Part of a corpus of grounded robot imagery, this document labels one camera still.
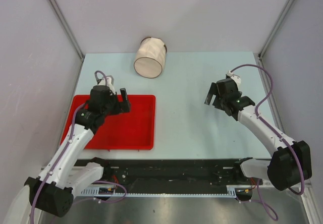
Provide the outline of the beige mesh laundry bag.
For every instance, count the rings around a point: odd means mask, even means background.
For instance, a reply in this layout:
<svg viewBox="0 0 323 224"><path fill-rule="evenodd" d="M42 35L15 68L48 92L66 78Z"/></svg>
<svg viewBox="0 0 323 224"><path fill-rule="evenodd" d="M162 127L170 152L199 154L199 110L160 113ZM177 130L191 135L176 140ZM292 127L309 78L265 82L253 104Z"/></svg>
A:
<svg viewBox="0 0 323 224"><path fill-rule="evenodd" d="M166 54L167 47L161 39L144 38L134 60L136 73L149 79L158 77L164 70Z"/></svg>

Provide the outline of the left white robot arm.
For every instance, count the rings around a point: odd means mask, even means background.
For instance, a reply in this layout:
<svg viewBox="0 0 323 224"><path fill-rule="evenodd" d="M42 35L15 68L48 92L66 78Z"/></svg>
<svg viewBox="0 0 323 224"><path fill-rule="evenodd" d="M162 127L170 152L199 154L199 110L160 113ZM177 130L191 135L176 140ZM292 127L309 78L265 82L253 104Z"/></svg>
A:
<svg viewBox="0 0 323 224"><path fill-rule="evenodd" d="M94 158L73 176L70 172L106 117L130 112L126 89L122 88L120 93L122 99L118 100L112 85L94 86L90 98L75 109L68 133L51 161L37 178L26 180L25 184L30 188L31 223L34 222L35 209L63 217L74 199L89 185L96 181L104 184L111 179L111 170L100 158Z"/></svg>

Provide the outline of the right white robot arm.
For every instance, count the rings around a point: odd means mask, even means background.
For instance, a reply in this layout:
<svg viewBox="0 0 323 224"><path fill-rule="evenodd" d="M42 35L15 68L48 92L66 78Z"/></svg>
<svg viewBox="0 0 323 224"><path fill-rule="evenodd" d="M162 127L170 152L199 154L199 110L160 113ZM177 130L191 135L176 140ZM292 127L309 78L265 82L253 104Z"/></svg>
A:
<svg viewBox="0 0 323 224"><path fill-rule="evenodd" d="M256 112L255 103L242 96L231 78L212 83L205 104L213 105L244 125L269 152L270 160L244 158L237 163L233 179L245 184L250 178L269 180L283 191L296 184L304 185L312 176L310 147L305 141L297 142Z"/></svg>

